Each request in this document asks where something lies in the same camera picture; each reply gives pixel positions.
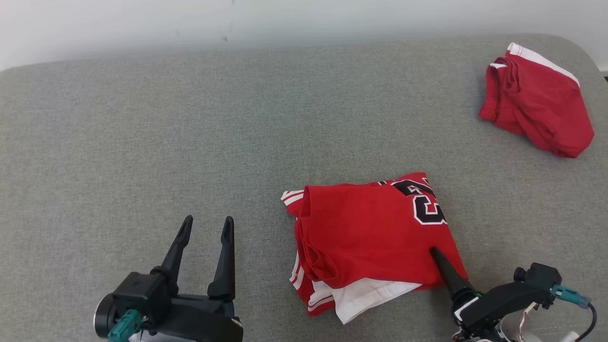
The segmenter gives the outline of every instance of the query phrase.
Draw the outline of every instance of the white stripe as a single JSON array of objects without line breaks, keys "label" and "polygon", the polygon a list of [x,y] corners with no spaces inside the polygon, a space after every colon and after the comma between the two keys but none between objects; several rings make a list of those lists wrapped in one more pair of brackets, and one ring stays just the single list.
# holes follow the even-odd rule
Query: white stripe
[{"label": "white stripe", "polygon": [[302,286],[302,281],[304,280],[304,269],[300,266],[300,270],[298,271],[297,279],[295,280],[294,287],[295,290],[299,290],[300,286]]},{"label": "white stripe", "polygon": [[333,297],[325,298],[322,301],[318,301],[317,304],[314,304],[313,306],[309,306],[308,311],[314,311],[314,309],[318,308],[320,305],[323,305],[323,304],[329,303],[329,302],[333,302],[333,301],[334,301]]},{"label": "white stripe", "polygon": [[336,315],[346,324],[361,313],[408,293],[420,284],[411,282],[378,281],[359,279],[343,288],[331,289],[336,301]]},{"label": "white stripe", "polygon": [[462,312],[462,310],[468,308],[469,305],[475,303],[478,299],[479,299],[479,297],[475,297],[472,300],[465,303],[463,306],[460,307],[460,309],[458,309],[454,312],[454,316],[456,316],[456,318],[458,318],[458,320],[462,322],[462,317],[460,317],[460,313]]},{"label": "white stripe", "polygon": [[285,205],[288,206],[297,200],[301,200],[303,197],[304,197],[304,194],[292,196],[292,197],[289,197],[288,199],[286,199],[285,201],[283,201],[283,203],[285,203]]},{"label": "white stripe", "polygon": [[298,270],[298,265],[300,265],[300,256],[298,255],[298,252],[295,252],[295,265],[294,265],[294,270],[291,271],[291,278],[289,278],[289,282],[294,282],[295,279],[295,272]]},{"label": "white stripe", "polygon": [[430,186],[427,186],[426,184],[422,184],[422,183],[419,183],[419,182],[417,182],[417,181],[412,181],[412,180],[408,180],[408,179],[405,179],[405,180],[400,180],[400,181],[394,181],[394,182],[390,183],[390,185],[395,185],[395,184],[398,184],[398,183],[401,183],[401,182],[405,182],[405,181],[410,181],[410,182],[412,182],[412,183],[416,183],[416,184],[422,185],[422,186],[424,186],[424,187],[430,187]]},{"label": "white stripe", "polygon": [[580,88],[581,84],[578,82],[578,79],[576,77],[574,77],[574,75],[570,71],[568,71],[568,70],[566,70],[566,69],[564,69],[564,68],[556,65],[552,61],[550,61],[550,60],[546,59],[545,57],[539,55],[537,52],[534,52],[534,51],[532,51],[530,49],[526,49],[525,47],[523,47],[521,45],[518,45],[516,43],[509,44],[509,47],[507,48],[507,50],[509,50],[513,55],[520,56],[520,57],[522,57],[524,59],[527,59],[529,61],[533,61],[533,62],[538,63],[540,65],[544,65],[544,66],[546,66],[548,68],[551,68],[551,69],[559,72],[562,75],[566,75],[566,76],[570,77],[572,80],[574,80],[574,82],[576,82],[576,84]]},{"label": "white stripe", "polygon": [[283,196],[281,196],[281,201],[284,200],[285,198],[288,198],[291,195],[299,194],[301,192],[304,192],[304,190],[294,190],[294,191],[283,192]]},{"label": "white stripe", "polygon": [[332,297],[333,293],[331,292],[331,288],[327,286],[326,283],[322,281],[311,281],[313,284],[314,292],[310,295],[308,299],[308,306],[314,306],[317,302],[327,298]]}]

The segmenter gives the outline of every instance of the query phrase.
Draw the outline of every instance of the couch cushion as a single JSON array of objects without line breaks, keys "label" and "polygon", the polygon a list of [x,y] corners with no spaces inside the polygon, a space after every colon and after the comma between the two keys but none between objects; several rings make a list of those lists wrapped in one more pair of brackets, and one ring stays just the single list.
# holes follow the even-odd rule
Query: couch cushion
[{"label": "couch cushion", "polygon": [[[485,69],[510,42],[581,82],[595,129],[560,159],[480,120]],[[226,215],[235,219],[237,315],[246,341],[448,341],[443,288],[342,326],[307,317],[288,279],[306,184],[424,171],[471,283],[532,262],[608,305],[608,84],[578,46],[546,35],[302,47],[50,63],[0,73],[0,326],[7,341],[97,341],[98,301],[162,262],[195,224],[179,285],[204,294]],[[589,311],[559,302],[530,318],[547,341]]]}]

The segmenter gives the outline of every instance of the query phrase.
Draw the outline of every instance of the folded clothing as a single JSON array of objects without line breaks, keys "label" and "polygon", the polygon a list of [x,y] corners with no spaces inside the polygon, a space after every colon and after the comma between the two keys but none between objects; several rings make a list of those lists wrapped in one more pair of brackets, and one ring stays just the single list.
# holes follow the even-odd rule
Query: folded clothing
[{"label": "folded clothing", "polygon": [[[365,310],[413,289],[441,284],[429,254],[431,246],[440,247],[458,272],[466,277],[441,208],[424,173],[362,185],[314,187],[312,196],[309,188],[287,191],[282,196],[288,212],[298,218],[298,252],[290,281],[302,301],[308,304],[309,315],[335,306],[338,317],[345,324]],[[328,190],[329,197],[324,198],[325,190]],[[298,232],[309,227],[305,225],[302,228],[304,220],[317,225],[312,234],[307,234],[313,237],[312,243],[310,239],[306,240],[305,249],[312,248],[307,252],[300,246],[303,237],[298,236]],[[315,242],[319,240],[322,240],[321,250],[315,248]],[[302,258],[305,253],[310,255],[316,251],[321,252],[317,255],[322,255],[328,263],[337,262],[334,265],[337,265],[335,270],[339,275],[332,277],[331,285],[312,271],[306,263],[306,256]],[[338,281],[340,275],[346,275],[346,278]],[[426,279],[427,282],[409,279]]]},{"label": "folded clothing", "polygon": [[576,158],[591,143],[578,79],[536,52],[511,43],[488,66],[486,85],[482,119],[560,157]]},{"label": "folded clothing", "polygon": [[[297,216],[297,213],[302,210],[303,193],[304,190],[283,193],[282,200],[287,205],[290,214]],[[289,281],[295,287],[300,299],[307,304],[309,316],[335,308],[336,315],[342,324],[352,321],[367,309],[397,298],[420,286],[420,284],[410,282],[363,278],[346,287],[333,289],[322,281],[313,282],[304,273],[297,252]]]}]

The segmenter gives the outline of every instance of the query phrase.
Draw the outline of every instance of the teal connector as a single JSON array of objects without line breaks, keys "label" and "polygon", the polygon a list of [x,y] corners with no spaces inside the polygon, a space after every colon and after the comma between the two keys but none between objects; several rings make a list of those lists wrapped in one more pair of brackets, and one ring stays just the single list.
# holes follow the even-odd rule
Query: teal connector
[{"label": "teal connector", "polygon": [[571,290],[561,285],[554,285],[551,289],[551,295],[563,301],[574,303],[582,307],[583,309],[589,308],[589,302],[591,301],[591,298],[581,296],[581,294],[577,291]]},{"label": "teal connector", "polygon": [[114,326],[108,339],[111,342],[127,342],[129,337],[139,331],[142,327],[142,315],[136,310],[127,310],[127,312],[120,318],[120,321]]}]

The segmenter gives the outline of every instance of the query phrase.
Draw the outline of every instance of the white wall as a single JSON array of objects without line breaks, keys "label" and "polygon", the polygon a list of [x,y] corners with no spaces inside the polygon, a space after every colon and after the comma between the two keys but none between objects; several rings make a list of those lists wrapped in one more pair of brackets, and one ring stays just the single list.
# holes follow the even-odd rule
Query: white wall
[{"label": "white wall", "polygon": [[608,0],[0,0],[0,70],[201,49],[538,32],[608,71]]}]

